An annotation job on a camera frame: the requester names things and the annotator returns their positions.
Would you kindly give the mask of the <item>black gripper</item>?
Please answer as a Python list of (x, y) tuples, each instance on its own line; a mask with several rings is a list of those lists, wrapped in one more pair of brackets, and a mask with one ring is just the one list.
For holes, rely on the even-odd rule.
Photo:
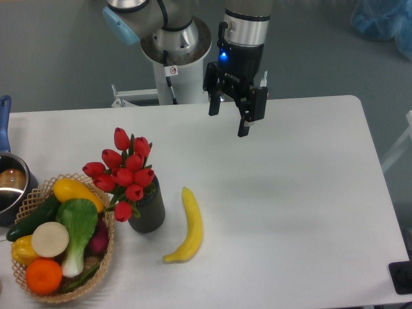
[(238, 136), (244, 137), (249, 133), (248, 122), (265, 117), (268, 89), (254, 85), (264, 46), (219, 43), (218, 47), (218, 60), (208, 63), (203, 80), (203, 89), (210, 99), (209, 115), (220, 112), (222, 94), (229, 96), (241, 115)]

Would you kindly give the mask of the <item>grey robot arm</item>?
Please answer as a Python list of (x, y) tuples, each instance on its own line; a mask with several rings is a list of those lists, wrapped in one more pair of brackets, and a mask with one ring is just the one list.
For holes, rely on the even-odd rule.
[(105, 22), (125, 44), (141, 45), (152, 62), (161, 105), (209, 98), (209, 115), (217, 115), (223, 97), (240, 113), (238, 135), (265, 116), (268, 90), (254, 79), (259, 71), (272, 13), (271, 1), (227, 1), (218, 26), (218, 58), (204, 63), (212, 37), (193, 14), (192, 1), (108, 1)]

